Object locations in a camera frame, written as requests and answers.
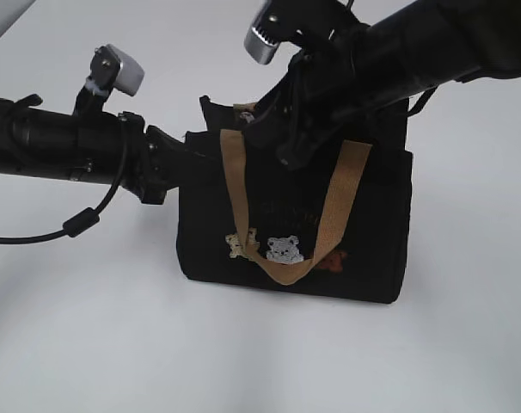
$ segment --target bag strap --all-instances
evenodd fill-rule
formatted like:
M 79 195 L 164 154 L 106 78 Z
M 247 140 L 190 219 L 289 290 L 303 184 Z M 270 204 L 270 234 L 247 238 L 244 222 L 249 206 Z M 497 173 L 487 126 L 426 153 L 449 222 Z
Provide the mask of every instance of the bag strap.
M 242 133 L 221 131 L 220 145 L 224 174 L 230 194 L 237 236 L 245 254 L 281 285 L 294 284 L 308 274 L 341 242 L 360 179 L 370 155 L 371 145 L 345 140 L 328 186 L 314 255 L 311 259 L 292 265 L 271 262 L 262 257 L 248 243 L 249 205 L 245 185 L 246 151 Z

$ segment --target white bear patch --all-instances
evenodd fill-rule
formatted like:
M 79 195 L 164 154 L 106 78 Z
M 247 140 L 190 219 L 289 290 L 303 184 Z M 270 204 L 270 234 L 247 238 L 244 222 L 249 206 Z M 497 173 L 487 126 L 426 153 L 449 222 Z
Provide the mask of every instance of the white bear patch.
M 253 247 L 258 250 L 261 244 L 257 241 L 257 230 L 256 228 L 249 228 L 248 234 L 248 243 L 249 245 L 253 245 Z M 242 244 L 240 243 L 240 239 L 237 234 L 227 235 L 226 243 L 230 246 L 230 258 L 237 258 L 238 256 L 242 258 L 247 258 L 252 261 L 251 258 L 245 254 L 243 250 Z
M 254 120 L 254 116 L 251 112 L 241 112 L 240 118 L 247 121 L 247 123 L 251 123 Z
M 267 252 L 267 260 L 278 264 L 297 264 L 304 261 L 304 257 L 298 249 L 298 237 L 292 235 L 288 238 L 268 238 L 270 250 Z

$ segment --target white surface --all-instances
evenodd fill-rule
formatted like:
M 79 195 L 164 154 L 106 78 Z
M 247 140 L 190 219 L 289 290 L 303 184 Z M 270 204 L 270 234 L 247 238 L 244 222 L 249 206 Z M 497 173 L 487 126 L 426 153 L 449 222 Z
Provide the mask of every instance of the white surface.
M 0 40 L 0 96 L 69 112 L 113 42 L 147 75 L 107 109 L 201 130 L 199 96 L 251 102 L 284 73 L 289 53 L 266 68 L 242 50 L 258 3 L 39 0 Z M 177 193 L 120 193 L 77 240 L 0 247 L 0 412 L 521 413 L 521 80 L 442 88 L 409 147 L 410 259 L 388 307 L 187 281 Z M 104 190 L 0 176 L 0 235 L 58 229 Z
M 34 0 L 0 0 L 0 37 Z

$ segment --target black tote bag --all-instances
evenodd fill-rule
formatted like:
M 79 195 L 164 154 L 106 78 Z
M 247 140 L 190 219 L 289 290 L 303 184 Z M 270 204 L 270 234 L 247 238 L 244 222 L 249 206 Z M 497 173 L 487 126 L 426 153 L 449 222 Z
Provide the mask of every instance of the black tote bag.
M 281 266 L 303 265 L 315 253 L 344 137 L 352 134 L 354 140 L 371 145 L 340 241 L 289 285 L 277 282 L 248 256 L 224 176 L 220 129 L 243 128 L 252 114 L 248 106 L 222 107 L 205 98 L 202 107 L 210 130 L 189 133 L 187 145 L 220 160 L 221 173 L 205 185 L 180 189 L 177 252 L 189 279 L 385 304 L 398 298 L 406 268 L 412 193 L 412 155 L 403 149 L 406 120 L 401 115 L 407 104 L 396 105 L 385 121 L 379 121 L 378 133 L 361 128 L 344 131 L 299 171 L 287 170 L 273 151 L 244 142 L 249 228 L 242 238 L 263 260 Z

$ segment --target small bear patch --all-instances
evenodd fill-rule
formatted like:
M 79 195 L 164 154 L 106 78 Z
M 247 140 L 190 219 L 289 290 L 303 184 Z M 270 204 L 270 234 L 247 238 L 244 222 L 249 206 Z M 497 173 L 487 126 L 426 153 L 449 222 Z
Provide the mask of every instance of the small bear patch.
M 257 229 L 256 228 L 249 228 L 249 234 L 248 234 L 248 242 L 249 245 L 253 245 L 253 247 L 258 250 L 261 244 L 257 241 Z M 242 244 L 240 243 L 240 239 L 237 236 L 237 234 L 231 234 L 226 236 L 226 243 L 230 246 L 230 258 L 237 258 L 238 256 L 242 258 L 247 258 L 250 261 L 251 258 L 245 254 L 245 251 L 243 250 Z
M 241 112 L 240 119 L 247 121 L 247 123 L 251 123 L 254 121 L 254 116 L 251 112 Z
M 292 235 L 288 238 L 268 238 L 267 260 L 278 264 L 297 264 L 304 261 L 304 257 L 298 249 L 298 237 Z
M 340 274 L 343 272 L 343 261 L 348 257 L 345 251 L 333 250 L 328 256 L 316 265 L 316 269 L 327 270 L 332 273 Z

